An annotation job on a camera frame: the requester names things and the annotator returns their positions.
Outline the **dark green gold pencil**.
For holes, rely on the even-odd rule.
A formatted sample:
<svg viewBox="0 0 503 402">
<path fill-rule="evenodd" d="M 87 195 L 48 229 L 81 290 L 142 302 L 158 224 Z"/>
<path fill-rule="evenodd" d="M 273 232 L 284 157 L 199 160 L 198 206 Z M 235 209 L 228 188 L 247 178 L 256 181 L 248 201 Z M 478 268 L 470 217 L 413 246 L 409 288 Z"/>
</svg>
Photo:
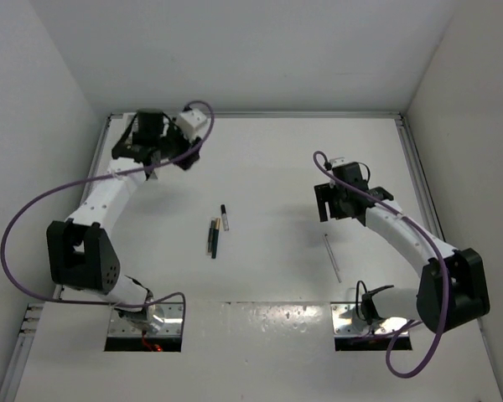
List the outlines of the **dark green gold pencil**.
<svg viewBox="0 0 503 402">
<path fill-rule="evenodd" d="M 219 235 L 220 235 L 220 222 L 221 222 L 220 218 L 217 218 L 215 220 L 215 228 L 213 231 L 213 237 L 211 241 L 211 253 L 210 253 L 212 259 L 215 259 L 217 256 Z"/>
</svg>

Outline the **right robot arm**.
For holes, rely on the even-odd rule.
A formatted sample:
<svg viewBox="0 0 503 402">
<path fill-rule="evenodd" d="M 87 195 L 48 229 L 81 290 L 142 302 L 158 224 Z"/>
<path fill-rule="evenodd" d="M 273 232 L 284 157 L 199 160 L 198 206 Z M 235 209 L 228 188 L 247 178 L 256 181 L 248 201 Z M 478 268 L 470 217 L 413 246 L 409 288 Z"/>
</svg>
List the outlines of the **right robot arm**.
<svg viewBox="0 0 503 402">
<path fill-rule="evenodd" d="M 370 188 L 358 162 L 321 166 L 329 182 L 315 186 L 319 218 L 356 219 L 386 240 L 415 270 L 417 289 L 384 285 L 366 291 L 359 313 L 369 324 L 390 316 L 421 321 L 431 331 L 449 331 L 490 311 L 482 257 L 473 249 L 458 249 L 408 218 L 393 195 Z"/>
</svg>

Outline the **black grey makeup pencil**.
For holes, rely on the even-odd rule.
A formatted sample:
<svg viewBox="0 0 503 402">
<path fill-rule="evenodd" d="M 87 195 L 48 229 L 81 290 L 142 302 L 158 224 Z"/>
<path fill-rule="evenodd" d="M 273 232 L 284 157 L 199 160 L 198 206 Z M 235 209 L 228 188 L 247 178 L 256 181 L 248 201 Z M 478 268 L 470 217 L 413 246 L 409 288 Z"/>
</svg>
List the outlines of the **black grey makeup pencil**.
<svg viewBox="0 0 503 402">
<path fill-rule="evenodd" d="M 211 218 L 208 237 L 207 237 L 207 243 L 206 243 L 206 254 L 207 255 L 211 254 L 214 231 L 215 231 L 215 218 Z"/>
</svg>

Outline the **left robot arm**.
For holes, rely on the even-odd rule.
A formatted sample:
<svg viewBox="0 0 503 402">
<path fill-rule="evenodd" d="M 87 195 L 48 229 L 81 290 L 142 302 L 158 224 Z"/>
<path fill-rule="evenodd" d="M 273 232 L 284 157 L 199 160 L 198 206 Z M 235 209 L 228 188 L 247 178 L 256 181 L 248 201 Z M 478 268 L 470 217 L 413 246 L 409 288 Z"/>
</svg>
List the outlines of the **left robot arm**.
<svg viewBox="0 0 503 402">
<path fill-rule="evenodd" d="M 135 113 L 111 150 L 107 179 L 95 185 L 85 202 L 65 221 L 53 221 L 47 231 L 53 282 L 99 296 L 131 314 L 143 312 L 152 294 L 122 273 L 111 243 L 111 231 L 135 191 L 157 165 L 170 161 L 186 171 L 200 158 L 194 151 L 206 115 L 186 107 L 175 118 L 157 109 Z"/>
</svg>

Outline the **black clear mascara tube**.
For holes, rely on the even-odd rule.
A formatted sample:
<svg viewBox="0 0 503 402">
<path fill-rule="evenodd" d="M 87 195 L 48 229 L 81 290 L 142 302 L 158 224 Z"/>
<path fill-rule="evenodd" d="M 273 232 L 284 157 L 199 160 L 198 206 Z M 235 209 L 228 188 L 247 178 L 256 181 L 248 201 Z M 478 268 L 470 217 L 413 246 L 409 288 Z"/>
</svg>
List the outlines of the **black clear mascara tube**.
<svg viewBox="0 0 503 402">
<path fill-rule="evenodd" d="M 230 226 L 229 226 L 229 221 L 228 221 L 228 215 L 227 215 L 227 211 L 226 211 L 226 206 L 224 204 L 222 204 L 220 206 L 220 214 L 221 214 L 221 221 L 222 221 L 222 225 L 223 225 L 223 230 L 229 231 Z"/>
</svg>

